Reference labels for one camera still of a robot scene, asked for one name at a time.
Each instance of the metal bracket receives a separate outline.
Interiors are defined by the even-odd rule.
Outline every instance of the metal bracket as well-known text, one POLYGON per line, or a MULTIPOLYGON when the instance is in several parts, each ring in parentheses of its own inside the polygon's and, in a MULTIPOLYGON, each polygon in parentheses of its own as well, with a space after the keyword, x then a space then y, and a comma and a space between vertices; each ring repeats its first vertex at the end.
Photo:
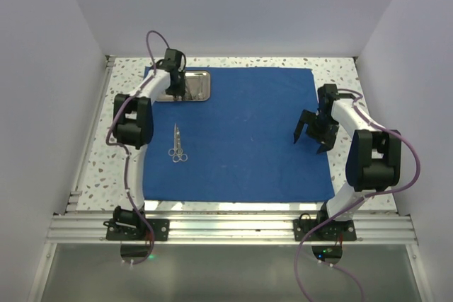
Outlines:
MULTIPOLYGON (((293 220, 292 225, 294 231, 294 239, 297 242, 300 242, 302 238, 305 236, 305 234, 308 233, 312 228, 314 228, 318 224, 319 223, 316 219, 299 218, 293 220)), ((321 229, 317 230, 315 233, 313 233, 310 236, 309 240, 336 242, 339 240, 341 236, 343 237, 342 241, 357 240, 357 235, 355 234, 354 221, 332 221, 329 224, 322 227, 321 229)))
MULTIPOLYGON (((170 221, 168 219, 147 219, 151 224, 154 232, 154 240, 165 242, 168 240, 168 232, 170 231, 170 221)), ((137 235, 137 229, 129 226, 121 226, 121 228, 109 227, 105 236, 106 240, 146 240, 144 236, 137 235)))

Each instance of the wall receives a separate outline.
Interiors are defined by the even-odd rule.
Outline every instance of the wall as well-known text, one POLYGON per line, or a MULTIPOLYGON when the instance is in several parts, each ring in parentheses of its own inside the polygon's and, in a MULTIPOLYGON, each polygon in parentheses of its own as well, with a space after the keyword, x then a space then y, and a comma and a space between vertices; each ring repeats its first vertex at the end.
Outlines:
POLYGON ((391 0, 77 1, 105 54, 146 55, 153 28, 191 56, 351 57, 391 0))
MULTIPOLYGON (((393 0, 358 59, 371 113, 420 154, 420 179, 397 203, 413 217, 436 301, 453 296, 452 14, 452 0, 393 0)), ((413 175, 408 152, 403 164, 401 183, 413 175)))
POLYGON ((76 0, 0 0, 0 301, 26 301, 105 58, 76 0))

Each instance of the table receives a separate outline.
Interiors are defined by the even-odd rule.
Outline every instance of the table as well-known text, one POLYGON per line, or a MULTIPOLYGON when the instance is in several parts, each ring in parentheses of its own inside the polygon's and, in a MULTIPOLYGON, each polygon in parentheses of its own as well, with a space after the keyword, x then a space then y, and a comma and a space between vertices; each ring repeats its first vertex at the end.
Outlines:
MULTIPOLYGON (((122 174, 124 151, 105 144, 105 136, 112 122, 113 98, 117 93, 127 93, 143 78, 149 58, 115 58, 108 79, 96 127, 90 137, 90 147, 84 159, 77 183, 72 192, 68 211, 112 211, 124 195, 122 174)), ((292 67, 311 69, 316 87, 336 83, 339 88, 362 92, 357 70, 352 58, 303 58, 303 57, 206 57, 188 58, 188 67, 292 67)), ((359 104, 367 110, 365 100, 359 104)), ((335 193, 345 182, 345 164, 350 147, 350 137, 341 127, 335 147, 328 152, 328 162, 335 193)), ((132 157, 136 154, 131 149, 132 157)), ((232 203, 232 202, 166 202, 146 201, 146 211, 316 211, 319 203, 232 203)), ((360 211, 367 213, 396 213, 393 196, 385 195, 370 199, 360 211)))

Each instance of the purple cable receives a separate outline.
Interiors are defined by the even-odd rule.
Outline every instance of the purple cable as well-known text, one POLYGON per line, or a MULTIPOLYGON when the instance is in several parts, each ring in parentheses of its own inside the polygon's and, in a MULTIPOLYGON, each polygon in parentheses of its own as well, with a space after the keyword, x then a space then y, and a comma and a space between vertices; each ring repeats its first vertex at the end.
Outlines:
POLYGON ((145 224, 145 226, 148 228, 149 230, 149 233, 151 235, 151 240, 150 240, 150 245, 149 245, 149 249, 148 249, 148 253, 146 254, 146 256, 144 256, 143 258, 141 258, 140 260, 134 262, 133 260, 131 261, 131 265, 138 265, 142 262, 144 262, 149 256, 150 254, 152 253, 153 249, 154 249, 154 230, 151 226, 151 224, 149 224, 149 222, 147 221, 146 218, 144 218, 144 216, 140 213, 139 209, 137 208, 137 205, 135 204, 133 198, 132 198, 132 195, 130 194, 130 188, 129 188, 129 185, 127 184, 127 173, 128 173, 128 170, 129 170, 129 160, 130 160, 130 152, 129 152, 129 149, 123 144, 123 143, 119 143, 119 142, 111 142, 110 141, 110 138, 112 136, 112 133, 113 133, 113 129, 115 127, 115 125, 117 124, 118 120, 120 119, 120 116, 121 114, 123 113, 123 111, 125 110, 127 104, 130 103, 131 100, 133 100, 134 98, 138 97, 139 94, 142 92, 142 90, 144 89, 144 87, 146 85, 148 85, 148 83, 155 77, 156 75, 156 72, 157 72, 157 68, 156 68, 156 62, 154 61, 154 56, 153 56, 153 53, 151 51, 151 48, 149 47, 149 36, 152 34, 152 33, 155 33, 157 34, 160 38, 162 38, 162 40, 165 42, 165 44, 167 45, 167 48, 169 48, 170 46, 168 45, 166 39, 163 37, 162 34, 160 34, 159 32, 155 31, 155 30, 150 30, 148 33, 147 33, 147 37, 146 37, 146 41, 147 41, 147 49, 148 49, 148 53, 149 53, 149 56, 151 57, 151 61, 153 63, 153 70, 154 70, 154 73, 148 77, 148 79, 143 82, 143 84, 139 87, 139 89, 137 90, 137 92, 134 94, 134 95, 131 95, 127 100, 125 100, 125 102, 121 105, 120 109, 118 110, 116 116, 113 118, 113 122, 112 122, 112 125, 109 127, 108 129, 108 132, 107 132, 107 137, 105 138, 105 143, 109 146, 119 146, 121 148, 123 148, 126 152, 126 160, 125 160, 125 171, 124 171, 124 175, 123 175, 123 182, 124 182, 124 185, 125 185, 125 190, 126 190, 126 196, 127 198, 129 199, 129 202, 130 204, 132 205, 132 208, 134 209, 135 213, 139 216, 139 218, 143 221, 143 223, 145 224))
MULTIPOLYGON (((354 111, 367 124, 369 124, 371 127, 374 127, 375 129, 379 129, 379 130, 381 130, 383 132, 391 134, 392 136, 395 136, 396 138, 401 140, 409 148, 409 150, 411 150, 411 152, 413 154, 413 157, 415 159, 415 175, 413 176, 413 179, 409 183, 407 183, 406 185, 403 185, 399 189, 392 189, 392 190, 388 190, 388 191, 384 191, 384 192, 373 192, 373 193, 370 193, 370 194, 366 194, 364 197, 359 198, 357 201, 355 201, 354 203, 350 204, 348 207, 344 208, 343 210, 339 211, 338 213, 333 215, 331 218, 326 219, 323 223, 320 223, 319 225, 315 226, 308 233, 305 234, 305 236, 300 241, 299 247, 297 248, 296 257, 294 259, 294 273, 296 275, 297 284, 299 285, 300 290, 302 291, 302 293, 305 295, 305 297, 310 302, 314 302, 314 299, 312 297, 310 297, 308 291, 304 288, 304 285, 303 285, 303 283, 302 283, 302 281, 301 281, 301 279, 299 277, 299 269, 297 267, 297 263, 298 263, 298 260, 299 260, 300 252, 302 250, 302 245, 311 236, 311 234, 313 234, 315 231, 319 230, 320 228, 322 228, 326 224, 332 222, 334 219, 336 219, 340 215, 344 214, 348 210, 351 210, 352 208, 356 207, 358 204, 362 203, 366 198, 379 196, 381 194, 395 194, 397 192, 402 192, 404 190, 407 190, 409 187, 412 187, 414 185, 414 183, 417 182, 417 179, 420 177, 420 158, 418 157, 418 154, 415 151, 415 149, 412 146, 412 144, 406 138, 401 136, 400 134, 397 134, 396 132, 393 132, 393 131, 391 131, 389 129, 386 129, 385 127, 381 127, 380 125, 370 121, 368 119, 368 117, 363 114, 363 112, 355 104, 357 101, 359 101, 360 99, 363 98, 363 94, 361 94, 360 92, 354 91, 354 90, 346 89, 346 88, 339 88, 338 91, 347 91, 347 92, 351 92, 351 93, 354 93, 355 95, 357 95, 357 97, 354 98, 354 101, 352 102, 352 106, 354 108, 354 111)), ((344 269, 344 268, 338 267, 336 265, 333 265, 333 268, 335 268, 337 270, 340 270, 344 274, 348 275, 358 285, 359 290, 360 290, 360 300, 361 300, 361 302, 365 302, 365 291, 364 291, 362 285, 360 284, 358 278, 356 276, 354 276, 352 273, 350 273, 349 271, 347 271, 346 269, 344 269)))

